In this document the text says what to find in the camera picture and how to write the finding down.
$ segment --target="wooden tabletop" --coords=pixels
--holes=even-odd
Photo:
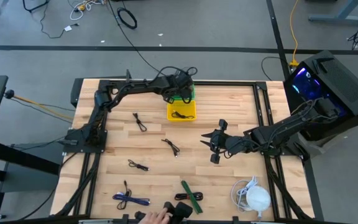
[[[94,92],[98,79],[83,82],[73,128],[86,124],[93,109]],[[280,121],[290,115],[282,82],[267,82],[273,120]],[[197,120],[194,122],[172,123],[167,120],[167,103],[153,93],[128,95],[108,114],[106,129],[108,140],[106,150],[101,156],[98,179],[91,218],[122,218],[129,214],[134,218],[137,211],[157,212],[166,201],[176,205],[174,196],[185,192],[180,181],[185,180],[193,192],[204,193],[199,202],[203,213],[195,212],[190,220],[256,220],[257,212],[241,213],[230,198],[232,185],[238,180],[257,177],[259,185],[269,190],[264,158],[259,153],[237,154],[231,159],[221,158],[216,165],[209,161],[211,151],[200,140],[207,140],[201,134],[218,128],[219,119],[228,122],[227,133],[242,136],[242,132],[258,126],[255,100],[250,86],[196,86]],[[260,97],[262,108],[263,97]],[[141,132],[132,113],[138,112],[139,119],[147,126]],[[176,158],[170,146],[161,139],[169,139],[180,148]],[[128,159],[150,168],[145,172],[128,166]],[[77,154],[68,161],[60,173],[51,214],[58,212],[70,199],[78,186],[83,154]],[[306,184],[302,163],[295,156],[282,156],[283,171],[287,189],[310,216],[313,215],[310,195]],[[150,206],[128,203],[125,210],[118,210],[119,201],[112,196],[125,192],[124,180],[132,190],[133,197],[149,198]],[[84,213],[85,189],[81,213]],[[283,217],[281,195],[277,199]],[[263,220],[273,220],[271,207],[263,213]]]

